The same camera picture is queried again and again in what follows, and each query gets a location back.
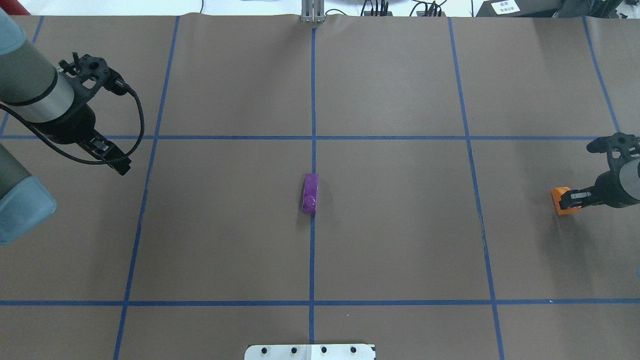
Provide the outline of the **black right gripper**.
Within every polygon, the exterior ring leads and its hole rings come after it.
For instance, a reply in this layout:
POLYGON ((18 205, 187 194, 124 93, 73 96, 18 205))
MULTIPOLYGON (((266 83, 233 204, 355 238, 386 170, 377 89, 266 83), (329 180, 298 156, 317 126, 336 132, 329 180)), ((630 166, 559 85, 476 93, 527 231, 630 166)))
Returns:
POLYGON ((585 208, 595 205, 626 208, 637 205, 637 200, 624 191, 619 179, 612 171, 600 174, 596 178, 594 186, 583 189, 569 189, 567 187, 561 198, 560 207, 562 209, 585 208))

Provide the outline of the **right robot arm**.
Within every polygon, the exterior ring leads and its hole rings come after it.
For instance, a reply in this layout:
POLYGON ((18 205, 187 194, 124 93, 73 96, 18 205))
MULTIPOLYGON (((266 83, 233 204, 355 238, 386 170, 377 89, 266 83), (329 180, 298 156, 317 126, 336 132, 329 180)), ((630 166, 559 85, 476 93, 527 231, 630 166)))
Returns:
POLYGON ((626 208, 640 203, 639 160, 635 159, 612 170, 601 173, 594 185, 579 190, 568 190, 554 201, 557 209, 585 208, 605 205, 626 208))

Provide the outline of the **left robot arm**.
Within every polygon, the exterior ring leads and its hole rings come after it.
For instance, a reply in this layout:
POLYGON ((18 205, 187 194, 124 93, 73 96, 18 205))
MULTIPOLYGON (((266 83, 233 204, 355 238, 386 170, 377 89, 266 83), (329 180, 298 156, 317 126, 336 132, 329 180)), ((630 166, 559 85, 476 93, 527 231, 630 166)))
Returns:
MULTIPOLYGON (((140 146, 146 121, 137 92, 102 57, 73 53, 71 62, 52 64, 6 11, 1 12, 0 100, 16 119, 50 150, 87 166, 108 166, 123 176, 140 146), (89 101, 101 89, 133 97, 139 133, 124 152, 96 130, 89 101)), ((1 148, 0 241, 7 245, 57 211, 57 201, 41 180, 1 148)))

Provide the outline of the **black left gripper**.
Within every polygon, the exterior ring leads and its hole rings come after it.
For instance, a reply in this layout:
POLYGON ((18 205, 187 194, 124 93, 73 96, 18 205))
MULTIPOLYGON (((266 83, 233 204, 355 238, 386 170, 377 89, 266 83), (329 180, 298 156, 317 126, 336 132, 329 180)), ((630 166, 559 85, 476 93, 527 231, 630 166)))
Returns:
POLYGON ((62 116, 43 122, 39 132, 59 145, 82 143, 82 148, 94 159, 109 166, 119 175, 131 170, 131 160, 114 142, 101 137, 95 128, 96 115, 88 104, 70 109, 62 116))

